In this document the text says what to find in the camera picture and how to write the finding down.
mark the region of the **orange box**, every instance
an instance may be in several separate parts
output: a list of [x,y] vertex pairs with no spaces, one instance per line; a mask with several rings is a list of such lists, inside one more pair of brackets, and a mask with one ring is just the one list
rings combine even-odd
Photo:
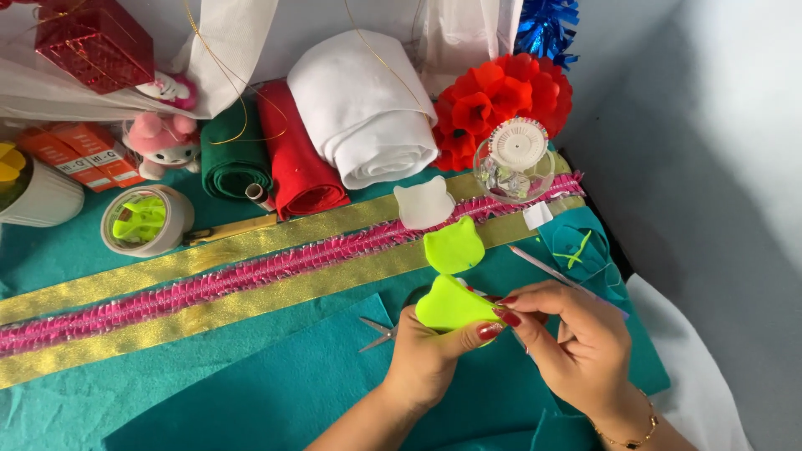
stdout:
[[53,124],[50,131],[123,188],[145,181],[139,161],[111,133],[94,122]]
[[96,193],[117,186],[89,160],[44,130],[28,128],[17,136],[16,142],[20,149],[36,155]]

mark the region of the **spool of thread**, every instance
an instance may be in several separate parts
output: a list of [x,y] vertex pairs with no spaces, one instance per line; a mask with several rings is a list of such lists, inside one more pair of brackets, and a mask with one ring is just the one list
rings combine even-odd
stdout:
[[245,195],[254,204],[259,205],[259,208],[267,211],[275,211],[276,207],[270,199],[270,192],[264,189],[258,183],[252,183],[245,188]]
[[[136,203],[148,197],[158,197],[164,204],[164,225],[156,236],[144,244],[130,243],[114,237],[114,221],[127,214],[125,203]],[[100,236],[106,246],[117,254],[134,257],[153,257],[173,250],[181,243],[184,232],[195,222],[195,209],[184,195],[166,185],[137,186],[117,196],[109,204],[100,221]]]

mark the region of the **red gift box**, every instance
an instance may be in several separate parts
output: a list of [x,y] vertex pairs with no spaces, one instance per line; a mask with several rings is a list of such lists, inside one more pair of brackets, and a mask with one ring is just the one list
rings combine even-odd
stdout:
[[46,0],[36,51],[98,94],[153,81],[153,38],[115,0]]

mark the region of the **scissor blade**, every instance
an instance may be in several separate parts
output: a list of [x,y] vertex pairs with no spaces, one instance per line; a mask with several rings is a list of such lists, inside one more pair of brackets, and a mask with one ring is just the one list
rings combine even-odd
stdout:
[[368,318],[360,317],[359,319],[361,319],[363,323],[367,324],[370,327],[373,327],[375,330],[382,332],[383,334],[386,334],[390,331],[390,329],[382,326],[381,324],[374,323],[373,321],[370,321]]
[[359,352],[367,351],[368,349],[372,348],[373,346],[378,346],[378,345],[388,341],[389,339],[390,339],[390,337],[387,336],[387,335],[379,337],[379,338],[373,340],[373,342],[371,344],[368,344],[367,346],[365,346],[362,349],[360,349]]

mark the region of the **tape roll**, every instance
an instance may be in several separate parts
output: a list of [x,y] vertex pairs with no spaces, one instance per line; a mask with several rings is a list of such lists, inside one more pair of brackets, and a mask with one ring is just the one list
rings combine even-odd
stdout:
[[[146,197],[158,197],[164,203],[164,226],[159,233],[150,242],[142,245],[114,238],[114,221],[127,210],[123,204],[136,203]],[[106,208],[100,221],[100,237],[106,247],[117,254],[153,257],[178,247],[184,233],[192,228],[194,222],[195,209],[184,194],[166,185],[138,186],[117,196]]]

